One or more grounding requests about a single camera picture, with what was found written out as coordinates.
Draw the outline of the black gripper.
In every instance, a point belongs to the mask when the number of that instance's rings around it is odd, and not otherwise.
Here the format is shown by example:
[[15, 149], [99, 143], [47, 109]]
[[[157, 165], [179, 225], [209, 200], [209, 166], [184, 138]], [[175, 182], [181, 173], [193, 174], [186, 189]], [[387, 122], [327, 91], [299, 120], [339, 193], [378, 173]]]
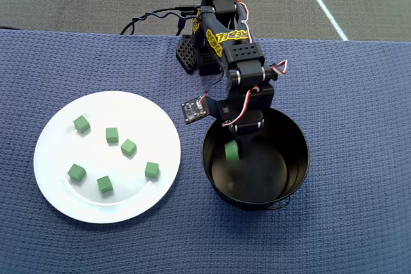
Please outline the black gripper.
[[253, 139], [264, 126], [266, 101], [259, 98], [230, 98], [216, 103], [216, 129], [236, 137], [238, 155], [245, 159]]

